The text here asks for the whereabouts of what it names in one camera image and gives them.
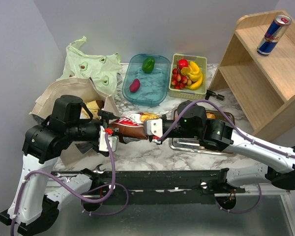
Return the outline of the brown chip bag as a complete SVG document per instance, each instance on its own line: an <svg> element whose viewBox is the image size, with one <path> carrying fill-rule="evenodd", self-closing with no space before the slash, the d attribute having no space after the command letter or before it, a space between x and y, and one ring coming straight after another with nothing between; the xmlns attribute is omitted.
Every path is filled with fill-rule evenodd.
<svg viewBox="0 0 295 236"><path fill-rule="evenodd" d="M157 118L160 118L160 115L136 112L112 121L108 127L119 137L120 143L127 144L148 140L148 136L144 134L144 121Z"/></svg>

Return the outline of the purple sweet potato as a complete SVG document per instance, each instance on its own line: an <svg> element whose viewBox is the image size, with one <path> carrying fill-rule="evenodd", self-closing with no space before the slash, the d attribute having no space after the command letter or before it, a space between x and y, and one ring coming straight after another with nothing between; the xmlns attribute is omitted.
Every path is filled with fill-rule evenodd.
<svg viewBox="0 0 295 236"><path fill-rule="evenodd" d="M135 93L135 92L138 91L138 89L140 88L140 86L141 86L140 80L139 79L135 79L133 81L133 83L130 85L129 90L130 90L131 93Z"/></svg>

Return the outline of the yellow banana bunch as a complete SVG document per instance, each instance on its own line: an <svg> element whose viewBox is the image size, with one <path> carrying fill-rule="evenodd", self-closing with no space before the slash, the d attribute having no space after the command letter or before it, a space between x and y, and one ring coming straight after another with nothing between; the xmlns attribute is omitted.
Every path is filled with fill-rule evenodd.
<svg viewBox="0 0 295 236"><path fill-rule="evenodd" d="M203 83L203 73L197 63L191 61L187 67L181 69L182 75L186 76L190 81L190 85L186 87L190 90L197 90Z"/></svg>

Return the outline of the snack packet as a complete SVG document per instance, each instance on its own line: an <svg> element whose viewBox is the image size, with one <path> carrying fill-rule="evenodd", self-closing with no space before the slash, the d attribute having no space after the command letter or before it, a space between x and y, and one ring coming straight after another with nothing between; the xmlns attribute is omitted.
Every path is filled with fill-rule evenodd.
<svg viewBox="0 0 295 236"><path fill-rule="evenodd" d="M93 119L99 119L98 111L104 107L104 101L102 100L94 100L86 103L87 109L92 113ZM84 108L81 110L80 118L89 119L89 115Z"/></svg>

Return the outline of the beige canvas tote bag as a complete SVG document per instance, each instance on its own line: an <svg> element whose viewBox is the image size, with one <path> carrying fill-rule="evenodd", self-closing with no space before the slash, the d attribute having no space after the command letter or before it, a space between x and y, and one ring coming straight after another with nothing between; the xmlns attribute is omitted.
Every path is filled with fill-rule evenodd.
<svg viewBox="0 0 295 236"><path fill-rule="evenodd" d="M56 81L49 85L35 101L33 110L29 113L40 124L52 113L55 100L62 95L73 95L81 98L84 103L98 101L99 107L105 111L120 116L113 95L100 92L91 79L71 77ZM92 151L93 145L89 142L73 142L68 149L62 151L60 159L65 168L72 168Z"/></svg>

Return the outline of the green bell pepper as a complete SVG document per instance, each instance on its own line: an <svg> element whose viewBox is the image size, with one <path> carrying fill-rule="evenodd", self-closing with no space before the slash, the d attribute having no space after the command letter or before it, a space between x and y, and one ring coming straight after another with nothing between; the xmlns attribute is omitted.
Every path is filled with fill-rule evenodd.
<svg viewBox="0 0 295 236"><path fill-rule="evenodd" d="M142 64L142 70L145 73L151 73L154 69L155 59L153 57L148 57L144 60Z"/></svg>

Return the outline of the green plastic grocery bag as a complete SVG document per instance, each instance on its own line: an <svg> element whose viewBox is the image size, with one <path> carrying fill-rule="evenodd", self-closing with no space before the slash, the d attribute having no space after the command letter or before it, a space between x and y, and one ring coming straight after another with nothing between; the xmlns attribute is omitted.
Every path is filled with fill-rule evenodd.
<svg viewBox="0 0 295 236"><path fill-rule="evenodd" d="M80 47L87 41L84 36L66 47L66 58L60 79L70 77L91 79L95 88L107 95L114 95L117 89L117 73L122 69L118 53L87 55Z"/></svg>

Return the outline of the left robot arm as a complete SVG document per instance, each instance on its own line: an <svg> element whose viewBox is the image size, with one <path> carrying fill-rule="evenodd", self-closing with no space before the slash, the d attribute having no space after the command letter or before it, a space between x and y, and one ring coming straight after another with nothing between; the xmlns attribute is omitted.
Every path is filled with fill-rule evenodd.
<svg viewBox="0 0 295 236"><path fill-rule="evenodd" d="M10 227L12 235L33 236L48 230L73 197L100 204L113 192L115 172L105 196L93 200L84 197L84 193L94 194L101 188L100 171L84 169L69 183L61 182L57 191L45 193L58 157L73 142L90 142L96 152L110 157L117 149L118 137L108 128L109 121L116 119L115 114L99 110L99 119L92 116L82 119L82 110L87 110L87 106L81 98L62 95L55 100L52 113L26 132L17 192L10 208L0 213L0 221Z"/></svg>

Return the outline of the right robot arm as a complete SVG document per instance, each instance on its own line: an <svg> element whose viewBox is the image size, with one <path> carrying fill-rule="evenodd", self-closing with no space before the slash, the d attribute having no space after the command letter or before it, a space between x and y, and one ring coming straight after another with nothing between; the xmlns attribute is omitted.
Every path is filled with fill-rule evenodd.
<svg viewBox="0 0 295 236"><path fill-rule="evenodd" d="M256 138L237 128L229 118L208 118L206 109L195 101L181 103L175 120L158 118L152 128L159 143L167 137L196 138L206 149L240 154L258 161L255 166L227 169L216 181L217 189L223 193L233 187L260 183L295 190L295 146L278 146Z"/></svg>

